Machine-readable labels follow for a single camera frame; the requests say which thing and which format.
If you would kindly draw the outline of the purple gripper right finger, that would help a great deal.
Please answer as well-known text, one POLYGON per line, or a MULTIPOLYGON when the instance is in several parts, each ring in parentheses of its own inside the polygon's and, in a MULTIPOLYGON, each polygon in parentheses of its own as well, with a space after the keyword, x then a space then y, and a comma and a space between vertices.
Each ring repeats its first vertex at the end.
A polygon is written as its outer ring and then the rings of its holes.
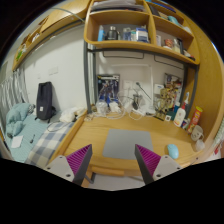
POLYGON ((161 157, 153 151, 140 146, 135 145, 135 156, 143 177, 145 184, 150 184, 154 181, 153 174, 161 159, 161 157))

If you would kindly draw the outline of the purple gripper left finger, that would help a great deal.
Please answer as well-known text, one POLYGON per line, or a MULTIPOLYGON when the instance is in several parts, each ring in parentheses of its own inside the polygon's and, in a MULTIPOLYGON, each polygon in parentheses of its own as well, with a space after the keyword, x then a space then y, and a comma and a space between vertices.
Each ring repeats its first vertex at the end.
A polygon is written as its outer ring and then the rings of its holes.
POLYGON ((83 148, 71 153, 66 157, 67 162, 73 171, 74 180, 76 185, 81 186, 86 176, 86 171, 92 157, 92 145, 89 144, 83 148))

